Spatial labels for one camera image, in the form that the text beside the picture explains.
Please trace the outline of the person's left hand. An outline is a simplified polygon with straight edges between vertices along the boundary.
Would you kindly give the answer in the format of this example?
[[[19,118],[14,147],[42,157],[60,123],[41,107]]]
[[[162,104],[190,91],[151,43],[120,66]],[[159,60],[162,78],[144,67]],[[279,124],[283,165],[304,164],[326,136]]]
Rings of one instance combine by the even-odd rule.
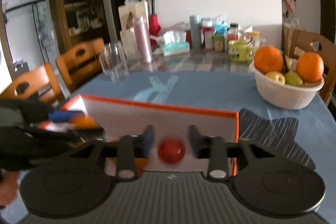
[[[17,196],[19,172],[9,172],[3,176],[0,188],[0,205],[7,206]]]

